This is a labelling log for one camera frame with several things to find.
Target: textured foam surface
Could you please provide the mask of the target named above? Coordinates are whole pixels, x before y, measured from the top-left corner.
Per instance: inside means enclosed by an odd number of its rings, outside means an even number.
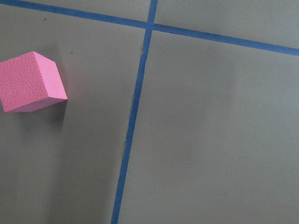
[[[55,62],[32,51],[0,63],[0,99],[5,112],[32,112],[67,96]]]

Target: cube side face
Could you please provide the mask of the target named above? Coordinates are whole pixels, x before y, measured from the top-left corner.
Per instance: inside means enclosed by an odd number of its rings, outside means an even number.
[[[64,101],[64,99],[57,99],[57,98],[51,98],[47,97],[44,99],[41,99],[39,101],[33,102],[31,104],[27,104],[21,107],[18,107],[16,109],[7,111],[8,113],[15,113],[15,112],[34,112],[40,109],[43,109],[45,107],[51,106],[53,104],[57,104]]]
[[[5,112],[47,96],[33,52],[0,63],[0,99]]]
[[[67,99],[56,63],[36,52],[35,57],[48,96],[52,98]]]

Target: pink foam cube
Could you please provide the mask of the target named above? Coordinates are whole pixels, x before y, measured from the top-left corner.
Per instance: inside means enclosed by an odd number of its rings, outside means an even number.
[[[56,63],[32,51],[0,63],[4,112],[32,112],[67,99]]]

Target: painter's tape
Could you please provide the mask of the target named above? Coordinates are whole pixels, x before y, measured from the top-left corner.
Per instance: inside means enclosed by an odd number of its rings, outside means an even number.
[[[230,37],[230,36],[209,34],[209,33],[200,32],[196,30],[170,27],[170,26],[165,26],[160,24],[154,24],[153,30],[299,56],[299,49],[288,48],[288,47],[278,46],[269,43],[249,41],[249,40],[244,40],[244,39]]]
[[[75,16],[75,17],[80,17],[80,18],[85,18],[90,20],[110,22],[115,24],[131,26],[131,27],[138,27],[138,28],[146,27],[146,22],[143,21],[130,20],[121,17],[103,15],[98,13],[90,13],[90,12],[85,12],[85,11],[80,11],[75,9],[69,9],[69,8],[48,6],[48,5],[38,4],[33,2],[18,1],[18,0],[0,0],[0,4],[22,7],[22,8],[29,8],[29,9],[34,9],[34,10],[39,10],[44,12],[62,14],[62,15],[70,15],[70,16]]]
[[[118,184],[117,184],[114,208],[113,208],[113,213],[112,213],[112,218],[111,218],[111,224],[118,223],[118,217],[120,214],[122,194],[123,194],[123,189],[125,186],[128,162],[129,162],[129,158],[130,158],[132,140],[133,140],[133,135],[134,135],[134,130],[135,130],[136,117],[137,117],[140,94],[141,94],[143,77],[144,77],[145,64],[146,64],[146,60],[148,58],[148,53],[149,53],[149,48],[150,48],[150,39],[151,39],[151,34],[153,31],[153,26],[154,26],[156,8],[157,8],[157,0],[151,0],[147,25],[146,25],[144,39],[143,39],[143,54],[142,54],[142,56],[140,58],[140,62],[139,62],[138,75],[137,75],[137,80],[136,80],[136,84],[135,84],[134,98],[133,98],[133,102],[132,102],[131,115],[130,115],[130,119],[129,119],[129,125],[128,125],[127,137],[126,137],[125,153],[124,153],[124,156],[121,161],[121,171],[120,171],[120,176],[119,176]]]

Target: floor tile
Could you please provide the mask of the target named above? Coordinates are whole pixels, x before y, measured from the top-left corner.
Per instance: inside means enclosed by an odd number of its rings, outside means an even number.
[[[299,1],[159,0],[155,23],[299,49]]]
[[[146,21],[150,0],[30,0],[30,2]]]
[[[36,51],[66,93],[0,112],[0,223],[110,223],[144,30],[0,5],[0,61]]]
[[[298,57],[153,32],[120,224],[298,220]]]

